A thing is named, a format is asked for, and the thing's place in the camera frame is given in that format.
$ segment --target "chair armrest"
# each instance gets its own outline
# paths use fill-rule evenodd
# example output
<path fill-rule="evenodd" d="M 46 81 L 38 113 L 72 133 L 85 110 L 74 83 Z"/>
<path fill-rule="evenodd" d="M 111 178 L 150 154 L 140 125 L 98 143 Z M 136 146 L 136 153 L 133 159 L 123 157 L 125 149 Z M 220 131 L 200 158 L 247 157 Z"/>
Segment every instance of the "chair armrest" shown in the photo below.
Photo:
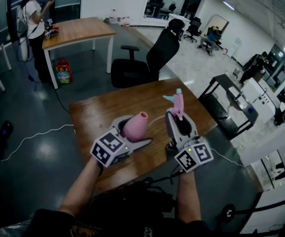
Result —
<path fill-rule="evenodd" d="M 121 49 L 139 51 L 139 48 L 132 45 L 122 45 Z"/>

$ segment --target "woman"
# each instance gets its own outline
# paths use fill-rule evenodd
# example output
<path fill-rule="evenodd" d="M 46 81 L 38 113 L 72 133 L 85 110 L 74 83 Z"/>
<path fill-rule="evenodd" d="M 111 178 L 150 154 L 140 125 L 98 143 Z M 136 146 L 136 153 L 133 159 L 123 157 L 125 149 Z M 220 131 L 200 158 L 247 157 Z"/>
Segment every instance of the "woman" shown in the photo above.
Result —
<path fill-rule="evenodd" d="M 28 22 L 27 36 L 35 59 L 35 69 L 38 71 L 41 82 L 51 81 L 42 45 L 45 31 L 43 18 L 53 3 L 54 1 L 49 1 L 41 12 L 41 7 L 36 0 L 22 0 L 21 2 L 24 17 Z"/>

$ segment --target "pink cup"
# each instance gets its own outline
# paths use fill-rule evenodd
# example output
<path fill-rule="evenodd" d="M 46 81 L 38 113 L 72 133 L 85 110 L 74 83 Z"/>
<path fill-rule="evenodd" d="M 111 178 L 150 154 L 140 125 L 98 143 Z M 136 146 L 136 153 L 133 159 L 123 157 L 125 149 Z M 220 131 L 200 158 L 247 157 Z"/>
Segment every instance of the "pink cup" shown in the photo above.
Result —
<path fill-rule="evenodd" d="M 121 135 L 126 137 L 129 141 L 135 142 L 144 138 L 148 127 L 148 114 L 140 112 L 133 116 L 124 125 Z"/>

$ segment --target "hand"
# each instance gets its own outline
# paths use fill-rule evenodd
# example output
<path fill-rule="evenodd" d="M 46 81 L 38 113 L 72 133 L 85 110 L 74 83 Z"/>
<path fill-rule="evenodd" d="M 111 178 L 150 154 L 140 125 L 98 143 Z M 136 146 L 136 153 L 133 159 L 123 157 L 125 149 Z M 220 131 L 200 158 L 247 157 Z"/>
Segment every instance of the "hand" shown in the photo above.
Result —
<path fill-rule="evenodd" d="M 55 0 L 49 1 L 46 5 L 46 8 L 49 8 L 50 6 L 52 6 L 54 2 L 55 2 Z"/>

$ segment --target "backpack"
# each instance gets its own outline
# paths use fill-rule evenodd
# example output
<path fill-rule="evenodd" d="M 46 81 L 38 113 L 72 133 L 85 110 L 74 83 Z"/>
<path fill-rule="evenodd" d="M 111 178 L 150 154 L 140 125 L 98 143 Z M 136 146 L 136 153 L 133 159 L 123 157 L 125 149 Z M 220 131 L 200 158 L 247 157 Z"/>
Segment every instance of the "backpack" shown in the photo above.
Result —
<path fill-rule="evenodd" d="M 257 60 L 259 58 L 261 58 L 262 55 L 260 54 L 256 54 L 254 55 L 244 66 L 243 66 L 243 71 L 247 71 L 249 70 L 252 66 L 256 66 L 257 65 Z"/>
<path fill-rule="evenodd" d="M 17 14 L 16 30 L 17 30 L 18 37 L 21 38 L 23 36 L 26 36 L 29 26 L 28 26 L 27 18 L 24 17 L 23 8 L 21 8 L 20 5 L 16 9 L 16 14 Z"/>

